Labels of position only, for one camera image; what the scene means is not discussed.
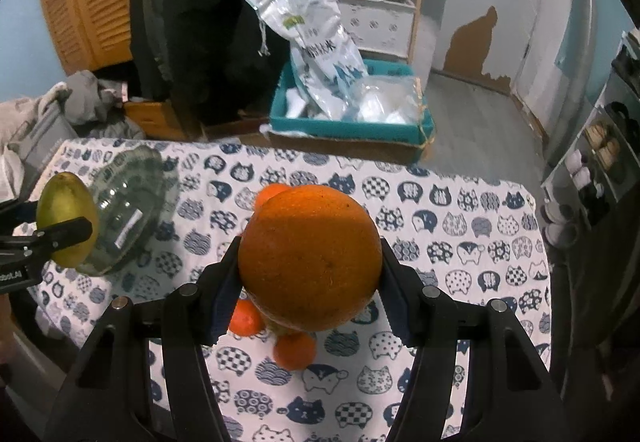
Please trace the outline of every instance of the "cat print tablecloth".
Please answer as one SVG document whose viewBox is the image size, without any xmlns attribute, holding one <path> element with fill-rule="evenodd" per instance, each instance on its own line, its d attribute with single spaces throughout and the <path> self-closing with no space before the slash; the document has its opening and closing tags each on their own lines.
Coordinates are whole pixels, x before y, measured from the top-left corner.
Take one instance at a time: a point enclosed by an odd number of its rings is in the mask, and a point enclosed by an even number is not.
<svg viewBox="0 0 640 442">
<path fill-rule="evenodd" d="M 32 199 L 56 171 L 90 184 L 118 152 L 140 142 L 82 139 L 64 143 Z M 89 278 L 50 262 L 33 289 L 41 308 L 82 345 L 115 295 L 163 297 L 217 262 L 252 214 L 268 183 L 327 184 L 356 199 L 402 263 L 426 285 L 453 298 L 484 303 L 498 297 L 513 310 L 543 360 L 550 345 L 550 291 L 535 202 L 519 184 L 439 175 L 410 166 L 239 144 L 145 141 L 164 167 L 176 169 L 180 199 L 162 217 L 142 253 L 121 271 Z M 406 389 L 414 351 L 390 332 L 378 295 L 348 323 L 317 332 L 318 356 L 303 372 L 271 359 L 274 336 L 222 336 L 204 347 L 207 367 L 231 438 L 251 442 L 382 440 Z M 468 343 L 458 343 L 444 435 L 462 418 Z M 161 346 L 150 343 L 153 400 L 168 408 Z"/>
</svg>

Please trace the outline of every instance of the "glass bowl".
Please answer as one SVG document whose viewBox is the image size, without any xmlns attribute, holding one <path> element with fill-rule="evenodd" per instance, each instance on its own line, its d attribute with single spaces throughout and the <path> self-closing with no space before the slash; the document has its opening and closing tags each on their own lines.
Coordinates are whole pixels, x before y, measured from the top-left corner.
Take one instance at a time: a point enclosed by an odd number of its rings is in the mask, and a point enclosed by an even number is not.
<svg viewBox="0 0 640 442">
<path fill-rule="evenodd" d="M 89 191 L 98 208 L 94 250 L 77 271 L 101 276 L 121 268 L 142 248 L 158 224 L 166 202 L 168 177 L 157 150 L 142 145 L 122 151 L 103 167 Z"/>
</svg>

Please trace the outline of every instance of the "green pear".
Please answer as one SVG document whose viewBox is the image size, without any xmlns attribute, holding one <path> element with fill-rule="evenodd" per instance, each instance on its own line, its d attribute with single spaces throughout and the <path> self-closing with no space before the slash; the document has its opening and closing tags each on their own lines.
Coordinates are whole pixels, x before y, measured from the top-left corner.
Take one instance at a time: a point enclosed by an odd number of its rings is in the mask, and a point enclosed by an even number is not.
<svg viewBox="0 0 640 442">
<path fill-rule="evenodd" d="M 51 255 L 51 260 L 61 267 L 74 269 L 89 256 L 98 238 L 98 209 L 82 180 L 68 171 L 57 173 L 42 190 L 36 209 L 36 225 L 42 229 L 78 217 L 89 220 L 94 230 L 87 241 Z"/>
</svg>

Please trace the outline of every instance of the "black jacket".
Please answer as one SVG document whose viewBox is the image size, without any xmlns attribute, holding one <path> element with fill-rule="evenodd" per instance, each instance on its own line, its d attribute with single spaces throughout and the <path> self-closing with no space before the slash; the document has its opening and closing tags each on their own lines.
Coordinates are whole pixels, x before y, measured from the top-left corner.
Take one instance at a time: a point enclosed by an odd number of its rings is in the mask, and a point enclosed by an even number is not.
<svg viewBox="0 0 640 442">
<path fill-rule="evenodd" d="M 289 45 L 268 29 L 270 56 L 261 57 L 258 19 L 244 0 L 164 0 L 162 9 L 171 88 L 148 47 L 142 0 L 131 0 L 131 50 L 145 95 L 162 100 L 171 90 L 207 124 L 271 96 Z"/>
</svg>

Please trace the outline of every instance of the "black clamp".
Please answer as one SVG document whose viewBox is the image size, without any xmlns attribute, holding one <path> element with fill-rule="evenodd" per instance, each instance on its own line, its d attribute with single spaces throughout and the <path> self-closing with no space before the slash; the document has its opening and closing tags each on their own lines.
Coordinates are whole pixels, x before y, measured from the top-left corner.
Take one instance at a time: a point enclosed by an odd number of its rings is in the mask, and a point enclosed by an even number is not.
<svg viewBox="0 0 640 442">
<path fill-rule="evenodd" d="M 164 377 L 177 440 L 229 442 L 200 344 L 226 333 L 238 300 L 239 238 L 220 263 L 163 300 L 117 297 L 95 325 L 60 390 L 46 442 L 165 441 L 150 420 L 148 338 L 161 338 Z M 410 382 L 386 440 L 439 441 L 458 340 L 470 340 L 460 433 L 464 442 L 566 442 L 562 404 L 526 332 L 507 305 L 454 301 L 424 287 L 382 239 L 379 292 L 393 333 L 417 347 Z"/>
<path fill-rule="evenodd" d="M 31 236 L 10 236 L 23 222 L 35 222 L 38 202 L 11 200 L 0 204 L 0 294 L 42 282 L 42 266 L 55 251 L 91 237 L 91 222 L 84 217 L 34 231 Z"/>
</svg>

